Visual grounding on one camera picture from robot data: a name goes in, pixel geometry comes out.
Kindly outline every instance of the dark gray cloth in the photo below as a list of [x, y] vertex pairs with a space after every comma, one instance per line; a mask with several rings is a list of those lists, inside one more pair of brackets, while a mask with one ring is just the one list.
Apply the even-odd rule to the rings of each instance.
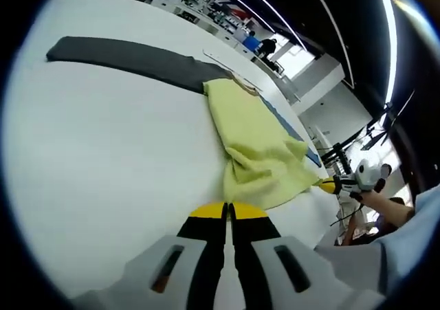
[[120, 69], [204, 93], [203, 82], [232, 78], [216, 64], [165, 49], [110, 38], [66, 36], [46, 54], [48, 61], [73, 61]]

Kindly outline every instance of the human arm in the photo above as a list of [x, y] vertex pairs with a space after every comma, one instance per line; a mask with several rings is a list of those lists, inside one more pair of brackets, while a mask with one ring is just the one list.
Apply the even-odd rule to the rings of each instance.
[[361, 203], [374, 209], [398, 228], [409, 221], [415, 213], [413, 208], [395, 203], [375, 191], [364, 192], [361, 197]]
[[351, 241], [353, 240], [353, 235], [356, 230], [356, 215], [352, 215], [350, 217], [349, 226], [345, 232], [344, 240], [342, 241], [341, 246], [349, 246]]

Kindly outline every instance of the yellow towel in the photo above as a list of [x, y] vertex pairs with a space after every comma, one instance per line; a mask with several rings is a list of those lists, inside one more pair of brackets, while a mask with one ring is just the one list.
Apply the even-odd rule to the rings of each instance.
[[258, 96], [233, 80], [211, 80], [203, 86], [230, 155], [223, 177], [227, 202], [246, 202], [265, 210], [319, 181], [303, 164], [307, 144], [290, 137]]

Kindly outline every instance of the desk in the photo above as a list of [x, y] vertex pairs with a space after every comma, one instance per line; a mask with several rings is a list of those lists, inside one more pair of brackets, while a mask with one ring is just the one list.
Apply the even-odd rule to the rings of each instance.
[[[62, 36], [133, 41], [213, 63], [204, 49], [258, 85], [313, 146], [271, 78], [199, 27], [134, 0], [52, 0], [13, 66], [3, 158], [23, 237], [69, 297], [114, 283], [127, 261], [176, 234], [189, 212], [221, 200], [226, 158], [205, 96], [106, 67], [47, 63]], [[334, 196], [312, 188], [268, 213], [281, 234], [314, 247], [337, 211]], [[231, 246], [225, 253], [230, 261]], [[231, 286], [228, 274], [222, 279]], [[219, 304], [234, 302], [217, 293]]]

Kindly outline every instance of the ceiling light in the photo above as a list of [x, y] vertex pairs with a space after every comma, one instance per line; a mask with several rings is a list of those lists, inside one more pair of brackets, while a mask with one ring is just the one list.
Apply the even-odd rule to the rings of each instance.
[[345, 79], [342, 80], [342, 81], [345, 84], [347, 84], [350, 88], [355, 89], [355, 81], [353, 79], [353, 72], [351, 71], [351, 64], [350, 64], [350, 59], [349, 59], [349, 53], [347, 52], [347, 49], [349, 48], [349, 46], [344, 44], [344, 39], [342, 38], [341, 32], [339, 31], [338, 24], [336, 23], [335, 19], [333, 18], [333, 15], [331, 14], [331, 11], [330, 11], [329, 7], [327, 6], [327, 4], [325, 3], [324, 0], [320, 0], [320, 2], [322, 4], [324, 10], [329, 15], [330, 21], [333, 24], [333, 27], [335, 28], [336, 35], [338, 35], [339, 41], [341, 43], [342, 51], [344, 52], [344, 55], [345, 55], [346, 66], [347, 66], [347, 69], [349, 70], [349, 73], [350, 73], [351, 83], [347, 82]]
[[252, 12], [258, 19], [260, 19], [271, 30], [272, 33], [275, 33], [274, 28], [272, 28], [271, 25], [269, 25], [269, 23], [267, 23], [261, 16], [259, 16], [255, 11], [253, 11], [253, 9], [251, 9], [247, 4], [245, 4], [242, 0], [236, 0], [236, 1], [241, 3], [241, 5], [243, 5], [250, 12]]
[[268, 1], [266, 0], [261, 0], [265, 5], [267, 5], [269, 7], [270, 10], [272, 10], [272, 12], [274, 14], [276, 14], [276, 16], [285, 24], [285, 26], [290, 30], [290, 32], [296, 37], [296, 39], [298, 40], [298, 42], [301, 44], [302, 48], [307, 51], [307, 48], [305, 47], [304, 43], [300, 40], [300, 38], [298, 37], [298, 35], [294, 32], [294, 30], [292, 29], [292, 27], [290, 27], [290, 25], [286, 22], [286, 20], [281, 16], [281, 14], [278, 13], [278, 11], [275, 10], [275, 8], [269, 4]]
[[420, 35], [422, 40], [430, 48], [433, 56], [440, 64], [440, 40], [437, 33], [428, 17], [423, 10], [417, 6], [414, 0], [393, 0], [397, 7], [402, 10], [406, 16], [410, 19], [410, 22], [414, 26], [416, 32]]
[[385, 8], [386, 20], [388, 22], [388, 33], [390, 35], [390, 74], [388, 87], [386, 89], [385, 104], [393, 97], [394, 84], [397, 69], [397, 29], [391, 0], [382, 0]]

